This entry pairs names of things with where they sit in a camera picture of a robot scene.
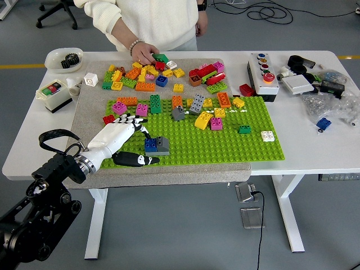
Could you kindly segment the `person's right hand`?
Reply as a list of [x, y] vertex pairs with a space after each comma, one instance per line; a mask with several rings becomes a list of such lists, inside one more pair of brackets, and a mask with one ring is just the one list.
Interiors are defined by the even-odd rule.
[[158, 54], [159, 50], [148, 43], [139, 42], [132, 48], [132, 59], [142, 65], [151, 65], [155, 62], [153, 54]]

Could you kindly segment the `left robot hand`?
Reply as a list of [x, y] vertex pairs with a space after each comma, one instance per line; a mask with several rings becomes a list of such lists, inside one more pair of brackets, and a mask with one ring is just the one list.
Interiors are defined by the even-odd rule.
[[147, 120], [138, 115], [124, 114], [115, 119], [90, 141], [87, 150], [78, 156], [88, 173], [95, 173], [100, 169], [105, 159], [112, 158], [116, 165], [126, 167], [143, 167], [160, 162], [157, 157], [120, 151], [121, 147], [134, 135], [136, 131], [142, 132], [147, 139], [151, 136], [143, 123]]

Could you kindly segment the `person's left hand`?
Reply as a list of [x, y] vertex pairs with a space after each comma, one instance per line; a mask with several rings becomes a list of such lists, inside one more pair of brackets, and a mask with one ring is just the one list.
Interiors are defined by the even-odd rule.
[[208, 30], [208, 15], [206, 11], [199, 11], [199, 18], [196, 23], [196, 36], [202, 37]]

